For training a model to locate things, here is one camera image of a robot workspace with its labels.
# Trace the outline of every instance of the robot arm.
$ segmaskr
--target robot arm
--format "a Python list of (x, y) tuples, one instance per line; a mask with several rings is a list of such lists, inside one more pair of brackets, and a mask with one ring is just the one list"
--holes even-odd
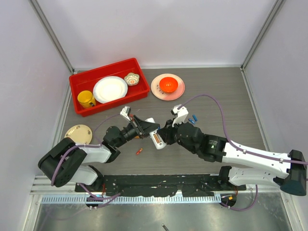
[[(230, 167), (228, 181), (232, 185), (263, 184), (280, 187), (286, 193), (293, 195), (306, 195), (306, 167), (300, 164), (291, 164), (282, 160), (305, 161), (300, 151), (292, 150), (287, 153), (272, 153), (259, 149), (247, 147), (231, 141), (234, 148), (226, 138), (207, 135), (190, 123), (184, 123), (188, 114), (185, 107), (175, 106), (171, 113), (175, 116), (168, 120), (164, 128), (158, 130), (163, 141), (171, 145), (177, 143), (197, 154), (201, 159), (209, 162), (221, 162), (229, 164), (240, 164), (251, 168)], [(261, 154), (263, 156), (276, 157), (280, 162), (266, 159), (260, 156), (247, 154), (247, 151)]]
[[(234, 143), (244, 151), (234, 148), (226, 138), (208, 135), (190, 123), (184, 123), (188, 115), (185, 107), (175, 106), (171, 113), (175, 118), (168, 120), (162, 129), (153, 118), (141, 120), (130, 114), (130, 108), (124, 107), (121, 115), (129, 124), (120, 130), (109, 127), (99, 148), (78, 147), (72, 150), (67, 160), (61, 165), (55, 179), (55, 186), (61, 187), (70, 182), (84, 183), (89, 190), (99, 191), (103, 176), (92, 166), (81, 166), (91, 162), (110, 163), (120, 154), (118, 147), (139, 136), (141, 139), (151, 137), (156, 149), (177, 143), (201, 159), (208, 162), (241, 164), (251, 168), (222, 167), (219, 184), (229, 187), (245, 184), (266, 184), (280, 187), (286, 193), (306, 195), (306, 167), (268, 160), (263, 157), (246, 154), (246, 151), (262, 155), (275, 156), (284, 160), (305, 161), (303, 154), (292, 150), (289, 154), (270, 153)], [(62, 155), (75, 143), (70, 138), (63, 139), (50, 150), (38, 163), (38, 167), (51, 179)]]

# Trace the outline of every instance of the gray table surface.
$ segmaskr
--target gray table surface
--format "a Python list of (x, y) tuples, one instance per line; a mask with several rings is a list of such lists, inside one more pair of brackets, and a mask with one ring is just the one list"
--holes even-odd
[[(152, 80), (164, 73), (178, 75), (185, 82), (184, 94), (175, 101), (162, 101), (151, 92), (147, 98), (129, 103), (132, 113), (141, 119), (153, 117), (161, 127), (166, 120), (173, 118), (170, 110), (177, 104), (184, 103), (192, 96), (208, 93), (219, 100), (225, 113), (230, 137), (241, 144), (264, 149), (257, 121), (239, 68), (179, 68), (179, 69), (144, 69), (143, 73), (149, 85)], [(63, 129), (65, 132), (77, 124), (85, 124), (94, 130), (104, 119), (119, 113), (119, 106), (88, 117), (77, 115), (70, 102)], [(202, 132), (224, 136), (220, 111), (216, 104), (207, 97), (200, 97), (187, 105), (189, 116), (198, 117), (198, 126)], [(122, 128), (127, 121), (121, 117), (113, 118), (103, 124), (97, 135), (101, 139), (108, 126)], [(120, 156), (109, 164), (94, 164), (103, 174), (197, 174), (218, 173), (221, 166), (227, 164), (210, 163), (191, 154), (183, 147), (173, 144), (163, 150), (156, 150), (151, 139), (134, 139), (119, 148)]]

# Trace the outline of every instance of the red tray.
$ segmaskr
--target red tray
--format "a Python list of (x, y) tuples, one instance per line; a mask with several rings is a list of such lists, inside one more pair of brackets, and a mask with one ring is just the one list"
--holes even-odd
[[(135, 86), (129, 86), (125, 97), (108, 103), (100, 103), (96, 101), (96, 106), (84, 109), (78, 102), (77, 96), (83, 90), (93, 92), (94, 85), (102, 78), (107, 76), (118, 76), (124, 78), (128, 73), (135, 73), (140, 76), (139, 83)], [(140, 66), (135, 58), (123, 60), (118, 63), (102, 66), (90, 71), (85, 71), (69, 78), (75, 112), (82, 116), (89, 116), (101, 111), (117, 107), (135, 100), (139, 100), (148, 96), (150, 87), (146, 81)]]

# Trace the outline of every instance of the plate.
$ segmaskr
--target plate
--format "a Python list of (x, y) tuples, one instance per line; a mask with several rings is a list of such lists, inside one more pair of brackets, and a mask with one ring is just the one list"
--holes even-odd
[(75, 143), (89, 144), (92, 140), (91, 129), (83, 124), (72, 126), (64, 135), (64, 138), (69, 137)]
[[(172, 77), (177, 80), (179, 85), (178, 85), (178, 88), (174, 92), (165, 93), (159, 88), (159, 82), (165, 77)], [(155, 79), (153, 79), (151, 83), (151, 91), (154, 96), (156, 96), (157, 98), (161, 100), (166, 100), (166, 101), (176, 100), (179, 97), (181, 97), (181, 95), (184, 93), (185, 84), (180, 77), (174, 74), (162, 74), (162, 75), (157, 76)]]
[(123, 98), (127, 94), (128, 86), (124, 79), (109, 76), (98, 81), (93, 88), (94, 98), (100, 103), (107, 103)]

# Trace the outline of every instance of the orange bowl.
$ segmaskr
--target orange bowl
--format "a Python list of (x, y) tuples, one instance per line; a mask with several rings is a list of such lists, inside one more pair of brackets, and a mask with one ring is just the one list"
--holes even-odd
[(166, 93), (174, 92), (178, 89), (178, 85), (178, 81), (172, 77), (165, 77), (159, 82), (159, 88)]

